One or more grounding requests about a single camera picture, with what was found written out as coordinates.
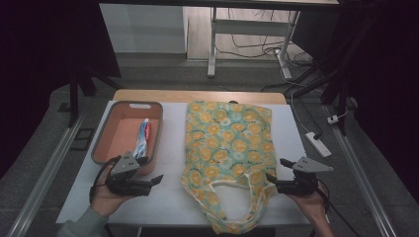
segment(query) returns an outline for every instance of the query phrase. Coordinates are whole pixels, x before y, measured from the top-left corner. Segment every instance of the human hand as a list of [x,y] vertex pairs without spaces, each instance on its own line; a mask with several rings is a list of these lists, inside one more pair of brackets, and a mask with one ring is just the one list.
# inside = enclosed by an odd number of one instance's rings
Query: human hand
[[108,217],[113,214],[117,209],[127,200],[134,198],[129,196],[119,196],[111,193],[108,187],[105,185],[106,175],[103,175],[98,184],[96,184],[95,195],[91,203],[91,208],[98,214]]

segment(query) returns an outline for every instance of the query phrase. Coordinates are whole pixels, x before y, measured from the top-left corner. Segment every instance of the wall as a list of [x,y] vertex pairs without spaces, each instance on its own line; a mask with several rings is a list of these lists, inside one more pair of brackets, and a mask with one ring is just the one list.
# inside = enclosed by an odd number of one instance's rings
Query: wall
[[186,52],[185,7],[100,6],[115,52]]

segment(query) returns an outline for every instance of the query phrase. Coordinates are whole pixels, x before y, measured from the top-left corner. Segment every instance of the white device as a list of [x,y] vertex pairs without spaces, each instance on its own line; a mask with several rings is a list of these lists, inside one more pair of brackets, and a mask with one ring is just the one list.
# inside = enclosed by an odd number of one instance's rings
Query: white device
[[332,117],[327,118],[327,122],[329,122],[329,124],[336,123],[338,122],[338,120],[339,118],[337,116],[332,116]]
[[314,132],[309,132],[305,135],[311,145],[318,151],[321,157],[326,158],[330,156],[332,153],[327,149],[327,147],[321,142],[320,139],[314,139]]

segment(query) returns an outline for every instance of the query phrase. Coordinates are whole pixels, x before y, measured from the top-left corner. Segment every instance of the sleeve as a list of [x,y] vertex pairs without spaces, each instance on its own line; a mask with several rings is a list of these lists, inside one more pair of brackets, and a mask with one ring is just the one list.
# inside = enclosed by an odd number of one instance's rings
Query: sleeve
[[76,222],[67,220],[58,230],[57,237],[100,236],[108,219],[89,206]]

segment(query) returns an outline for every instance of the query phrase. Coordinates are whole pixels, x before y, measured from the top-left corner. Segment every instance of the table leg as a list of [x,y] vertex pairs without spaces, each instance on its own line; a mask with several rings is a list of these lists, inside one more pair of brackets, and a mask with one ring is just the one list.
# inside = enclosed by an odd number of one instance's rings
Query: table leg
[[287,66],[287,62],[285,60],[285,55],[287,53],[288,45],[290,44],[291,36],[293,35],[293,29],[295,27],[296,19],[298,18],[299,11],[293,12],[293,17],[291,18],[291,21],[289,23],[287,33],[284,38],[284,45],[281,48],[281,50],[277,49],[275,50],[275,53],[277,54],[277,58],[281,65],[281,70],[283,72],[283,76],[285,80],[290,80],[293,77],[291,76],[290,70]]
[[215,76],[215,32],[216,32],[216,8],[212,10],[210,22],[210,47],[209,47],[209,71],[208,78]]

